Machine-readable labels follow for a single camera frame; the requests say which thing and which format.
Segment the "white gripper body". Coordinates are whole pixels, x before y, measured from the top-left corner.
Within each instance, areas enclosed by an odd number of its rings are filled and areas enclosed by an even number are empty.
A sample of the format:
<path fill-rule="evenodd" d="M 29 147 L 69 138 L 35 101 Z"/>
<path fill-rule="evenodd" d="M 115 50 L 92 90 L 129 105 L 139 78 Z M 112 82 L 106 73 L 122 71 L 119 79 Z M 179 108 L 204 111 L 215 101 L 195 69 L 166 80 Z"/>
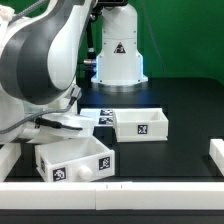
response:
<path fill-rule="evenodd" d="M 74 113 L 49 114 L 27 122 L 19 139 L 31 144 L 53 143 L 62 140 L 90 137 L 94 131 L 92 118 Z"/>

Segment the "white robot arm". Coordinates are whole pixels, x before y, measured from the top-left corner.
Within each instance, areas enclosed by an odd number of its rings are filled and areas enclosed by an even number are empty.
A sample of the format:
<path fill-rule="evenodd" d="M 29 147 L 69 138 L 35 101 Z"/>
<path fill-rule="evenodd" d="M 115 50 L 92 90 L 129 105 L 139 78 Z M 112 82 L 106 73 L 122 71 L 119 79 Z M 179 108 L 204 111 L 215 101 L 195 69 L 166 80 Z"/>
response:
<path fill-rule="evenodd" d="M 94 55 L 92 86 L 108 91 L 143 87 L 137 12 L 128 0 L 39 0 L 46 11 L 8 14 L 0 6 L 0 144 L 87 137 L 90 118 L 76 114 L 81 95 L 76 66 L 90 23 L 103 17 L 102 50 Z"/>

